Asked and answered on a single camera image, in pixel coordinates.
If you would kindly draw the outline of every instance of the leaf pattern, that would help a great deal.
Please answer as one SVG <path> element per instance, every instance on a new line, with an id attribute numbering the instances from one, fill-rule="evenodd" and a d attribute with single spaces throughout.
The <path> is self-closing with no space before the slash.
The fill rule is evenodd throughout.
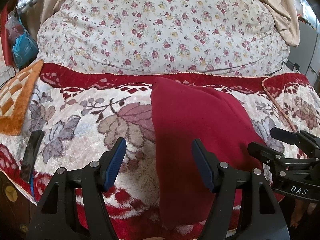
<path id="1" fill-rule="evenodd" d="M 72 141 L 75 137 L 75 129 L 81 117 L 72 115 L 64 123 L 62 120 L 55 123 L 50 129 L 49 135 L 44 138 L 45 147 L 42 151 L 42 160 L 47 163 L 50 158 L 63 156 L 63 141 Z"/>
<path id="2" fill-rule="evenodd" d="M 297 110 L 294 113 L 301 118 L 301 121 L 305 121 L 309 129 L 317 127 L 318 118 L 316 117 L 314 106 L 304 101 L 301 97 L 296 97 L 294 102 L 297 106 Z"/>
<path id="3" fill-rule="evenodd" d="M 75 99 L 70 99 L 67 103 L 68 103 L 68 105 L 73 105 L 73 104 L 75 104 L 77 101 L 75 100 Z"/>
<path id="4" fill-rule="evenodd" d="M 48 96 L 45 92 L 39 94 L 38 86 L 35 86 L 33 97 L 36 96 L 38 100 L 33 99 L 33 104 L 29 105 L 31 112 L 31 126 L 29 131 L 42 130 L 43 126 L 53 117 L 55 113 L 55 107 L 49 106 L 46 108 L 43 104 L 52 102 L 51 96 Z"/>
<path id="5" fill-rule="evenodd" d="M 270 130 L 276 126 L 270 116 L 266 116 L 264 119 L 261 119 L 260 122 L 254 120 L 251 120 L 251 122 L 256 133 L 265 141 L 268 147 L 284 153 L 283 143 L 270 136 Z"/>
<path id="6" fill-rule="evenodd" d="M 95 111 L 91 111 L 90 114 L 95 114 L 95 115 L 97 114 L 98 119 L 96 120 L 96 123 L 99 123 L 103 119 L 103 111 L 104 110 L 106 110 L 108 107 L 111 107 L 111 109 L 112 109 L 112 105 L 117 104 L 117 103 L 119 103 L 120 106 L 123 106 L 125 100 L 129 97 L 122 98 L 121 100 L 118 100 L 116 102 L 113 102 L 113 98 L 111 98 L 109 103 L 106 105 L 101 105 L 102 103 L 105 102 L 104 98 L 98 98 L 96 100 L 94 98 L 89 98 L 88 100 L 81 101 L 80 106 L 84 107 L 84 109 L 81 111 L 81 115 L 86 115 L 91 110 L 98 109 Z"/>
<path id="7" fill-rule="evenodd" d="M 109 149 L 118 137 L 124 137 L 129 144 L 138 149 L 143 148 L 146 140 L 154 142 L 151 105 L 130 103 L 122 106 L 118 112 L 115 112 L 112 106 L 111 109 L 114 114 L 104 118 L 98 125 L 98 132 L 105 134 L 104 144 Z M 132 154 L 135 155 L 135 158 L 130 158 L 127 163 L 123 163 L 120 172 L 125 172 L 127 169 L 133 171 L 138 168 L 139 159 L 143 157 L 143 153 L 138 151 Z"/>

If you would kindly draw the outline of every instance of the bed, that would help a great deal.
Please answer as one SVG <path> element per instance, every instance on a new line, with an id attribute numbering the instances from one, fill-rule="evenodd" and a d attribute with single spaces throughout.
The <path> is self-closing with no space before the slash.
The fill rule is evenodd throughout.
<path id="1" fill-rule="evenodd" d="M 36 61 L 44 65 L 20 116 L 21 132 L 0 133 L 0 171 L 36 203 L 58 167 L 82 168 L 123 136 L 127 155 L 104 194 L 120 239 L 190 240 L 204 225 L 168 229 L 160 219 L 150 101 L 155 74 L 232 94 L 258 135 L 286 157 L 305 156 L 276 143 L 271 128 L 320 135 L 320 99 L 305 76 L 286 68 L 289 42 L 259 0 L 66 0 L 37 41 Z M 285 74 L 266 76 L 274 72 Z M 19 169 L 33 130 L 46 135 L 32 193 Z M 271 182 L 266 167 L 265 175 Z M 77 207 L 86 226 L 81 191 Z M 228 235 L 239 212 L 235 206 Z"/>
<path id="2" fill-rule="evenodd" d="M 281 73 L 289 46 L 273 15 L 259 0 L 66 0 L 39 30 L 38 59 L 84 73 Z"/>
<path id="3" fill-rule="evenodd" d="M 269 78 L 201 73 L 161 76 L 186 86 L 212 87 L 232 94 L 247 111 L 257 134 L 286 157 L 305 156 L 295 146 L 274 141 L 269 135 L 271 128 L 306 130 L 320 135 L 320 99 L 302 74 L 285 73 Z M 127 140 L 127 154 L 114 187 L 104 193 L 118 237 L 195 238 L 203 222 L 169 230 L 160 220 L 150 104 L 151 86 L 156 77 L 87 74 L 44 63 L 22 120 L 20 135 L 0 134 L 0 170 L 30 201 L 35 202 L 57 168 L 82 168 L 99 159 L 118 136 L 123 136 Z M 30 185 L 19 177 L 24 149 L 33 130 L 45 131 L 35 164 L 35 198 Z M 265 175 L 271 182 L 268 169 L 265 169 Z M 77 203 L 80 221 L 86 226 L 80 191 L 77 191 Z M 239 206 L 235 206 L 230 234 L 234 232 L 238 215 Z"/>
<path id="4" fill-rule="evenodd" d="M 25 27 L 35 41 L 41 25 L 50 16 L 59 11 L 60 6 L 64 2 L 65 0 L 40 0 L 22 17 Z"/>

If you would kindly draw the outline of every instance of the floral pillow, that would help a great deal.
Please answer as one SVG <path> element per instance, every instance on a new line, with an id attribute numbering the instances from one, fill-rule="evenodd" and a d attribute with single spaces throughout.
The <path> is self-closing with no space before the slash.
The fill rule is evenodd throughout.
<path id="1" fill-rule="evenodd" d="M 66 0 L 38 44 L 46 62 L 90 73 L 256 76 L 289 54 L 258 0 Z"/>

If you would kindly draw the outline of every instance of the red blanket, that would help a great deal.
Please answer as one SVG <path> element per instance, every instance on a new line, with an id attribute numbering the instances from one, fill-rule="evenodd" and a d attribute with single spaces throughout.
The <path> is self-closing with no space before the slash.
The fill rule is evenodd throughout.
<path id="1" fill-rule="evenodd" d="M 206 220 L 212 206 L 214 195 L 204 187 L 192 157 L 193 139 L 200 138 L 208 151 L 233 168 L 262 169 L 261 163 L 248 154 L 247 146 L 252 141 L 264 142 L 233 95 L 157 78 L 151 105 L 160 214 L 167 227 Z M 235 205 L 240 203 L 241 190 L 237 190 Z"/>
<path id="2" fill-rule="evenodd" d="M 297 158 L 302 155 L 295 146 L 274 141 L 269 136 L 274 126 L 291 130 L 284 116 L 290 118 L 297 130 L 320 136 L 320 99 L 302 74 L 288 73 L 268 79 L 197 73 L 159 76 L 180 82 L 186 87 L 205 86 L 232 94 L 247 111 L 259 136 L 268 146 L 275 147 L 286 157 Z M 20 164 L 30 131 L 43 130 L 45 137 L 39 148 L 34 172 L 34 192 L 36 200 L 39 200 L 57 168 L 83 168 L 90 161 L 98 160 L 117 137 L 124 137 L 127 154 L 114 187 L 104 193 L 106 208 L 119 239 L 197 238 L 203 223 L 170 230 L 159 215 L 160 190 L 150 99 L 151 87 L 159 76 L 85 74 L 45 63 L 30 99 L 21 135 L 0 134 L 0 171 L 32 200 L 30 185 L 19 177 Z M 276 108 L 275 102 L 281 106 L 283 113 Z M 170 106 L 174 102 L 167 101 L 165 104 Z M 195 107 L 199 106 L 190 102 L 184 112 Z M 211 115 L 213 112 L 205 119 L 211 120 Z M 223 126 L 227 128 L 219 127 L 221 131 L 228 129 L 229 133 L 233 133 L 232 123 L 225 122 Z M 204 143 L 209 148 L 210 142 Z M 80 222 L 86 226 L 81 191 L 77 191 L 77 203 Z M 237 216 L 239 206 L 234 207 L 229 229 L 236 227 Z"/>

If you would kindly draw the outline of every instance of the red cloth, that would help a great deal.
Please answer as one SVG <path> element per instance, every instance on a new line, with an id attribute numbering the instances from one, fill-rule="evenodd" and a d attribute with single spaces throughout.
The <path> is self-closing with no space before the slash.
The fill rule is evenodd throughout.
<path id="1" fill-rule="evenodd" d="M 8 30 L 4 27 L 4 25 L 7 22 L 8 14 L 10 11 L 12 11 L 16 4 L 16 0 L 10 0 L 2 11 L 0 12 L 0 39 L 1 39 L 1 45 L 2 45 L 2 53 L 4 57 L 4 62 L 6 66 L 12 66 L 13 65 L 13 57 L 12 57 L 12 51 L 11 46 L 9 44 L 9 33 Z"/>
<path id="2" fill-rule="evenodd" d="M 206 220 L 212 206 L 214 195 L 204 187 L 192 157 L 193 139 L 200 138 L 219 161 L 235 169 L 262 169 L 248 154 L 247 146 L 252 141 L 264 142 L 233 95 L 156 78 L 151 105 L 160 214 L 168 228 Z M 234 205 L 240 203 L 241 191 L 237 190 Z"/>

